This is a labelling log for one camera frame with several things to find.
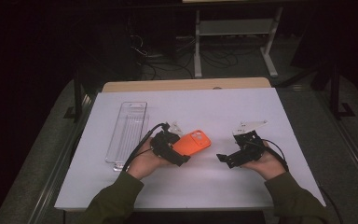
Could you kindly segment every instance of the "clear plastic container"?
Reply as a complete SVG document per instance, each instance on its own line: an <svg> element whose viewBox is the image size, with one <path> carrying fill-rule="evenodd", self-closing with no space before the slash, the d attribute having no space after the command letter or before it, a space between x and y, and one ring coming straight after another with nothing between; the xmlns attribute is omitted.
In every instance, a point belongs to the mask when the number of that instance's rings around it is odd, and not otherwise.
<svg viewBox="0 0 358 224"><path fill-rule="evenodd" d="M147 133L149 117L147 102L124 102L121 104L105 161L114 171L121 171L127 158Z"/></svg>

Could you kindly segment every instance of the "metal stand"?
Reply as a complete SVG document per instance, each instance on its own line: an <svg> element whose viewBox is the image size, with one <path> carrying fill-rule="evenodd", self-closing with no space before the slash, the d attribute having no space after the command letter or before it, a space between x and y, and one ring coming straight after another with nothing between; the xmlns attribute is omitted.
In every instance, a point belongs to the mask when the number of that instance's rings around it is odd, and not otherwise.
<svg viewBox="0 0 358 224"><path fill-rule="evenodd" d="M277 77L278 72L274 63L269 57L272 42L278 29L279 21L283 8L277 8L273 19L256 20L233 20L233 21L201 21L200 11L196 15L196 52L194 55L195 78L202 77L200 63L200 36L201 35L260 35L268 34L268 41L264 47L260 48L264 62L266 63L269 75Z"/></svg>
<svg viewBox="0 0 358 224"><path fill-rule="evenodd" d="M337 66L332 65L332 75L331 75L331 91L330 91L330 109L333 112L336 119L341 120L342 117L353 117L354 113L351 110L350 106L346 103L342 103L344 111L339 111L339 72L337 71Z"/></svg>
<svg viewBox="0 0 358 224"><path fill-rule="evenodd" d="M76 69L75 75L74 75L74 85L75 85L75 121L74 123L77 123L80 119L80 116L82 114L82 93L81 93L81 84L79 80L79 74Z"/></svg>

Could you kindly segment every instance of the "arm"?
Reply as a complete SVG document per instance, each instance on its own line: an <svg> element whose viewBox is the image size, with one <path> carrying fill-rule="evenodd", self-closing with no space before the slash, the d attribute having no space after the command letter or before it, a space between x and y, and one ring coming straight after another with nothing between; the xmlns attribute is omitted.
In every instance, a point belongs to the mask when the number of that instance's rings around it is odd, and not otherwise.
<svg viewBox="0 0 358 224"><path fill-rule="evenodd" d="M170 164L156 156L148 139L140 148L127 172L121 172L116 182L101 190L92 199L77 224L123 223L132 213L136 197L144 184L141 179L151 175L159 166Z"/></svg>
<svg viewBox="0 0 358 224"><path fill-rule="evenodd" d="M266 179L274 214L281 218L280 223L328 223L328 215L318 199L301 188L271 154L265 152L260 160L247 162L241 167L255 170Z"/></svg>

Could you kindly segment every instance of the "olive green sleeve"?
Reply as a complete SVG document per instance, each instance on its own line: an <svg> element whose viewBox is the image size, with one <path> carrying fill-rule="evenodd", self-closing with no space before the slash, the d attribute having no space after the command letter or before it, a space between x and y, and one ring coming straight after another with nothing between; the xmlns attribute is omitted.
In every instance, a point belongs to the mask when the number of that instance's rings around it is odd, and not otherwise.
<svg viewBox="0 0 358 224"><path fill-rule="evenodd" d="M123 223L133 211L136 197L144 184L126 172L102 189L91 201L77 224Z"/></svg>
<svg viewBox="0 0 358 224"><path fill-rule="evenodd" d="M290 173L278 175L265 184L274 203L274 215L281 218L280 223L328 223L327 212L319 200L301 188Z"/></svg>

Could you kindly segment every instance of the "orange phone case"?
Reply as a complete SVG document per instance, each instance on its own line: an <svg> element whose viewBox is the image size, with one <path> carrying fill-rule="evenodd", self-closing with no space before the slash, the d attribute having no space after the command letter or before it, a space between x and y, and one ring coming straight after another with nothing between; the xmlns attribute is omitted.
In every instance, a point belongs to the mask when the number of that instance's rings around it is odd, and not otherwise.
<svg viewBox="0 0 358 224"><path fill-rule="evenodd" d="M173 144L173 150L179 154L191 156L211 145L211 140L201 130L196 130L183 136Z"/></svg>

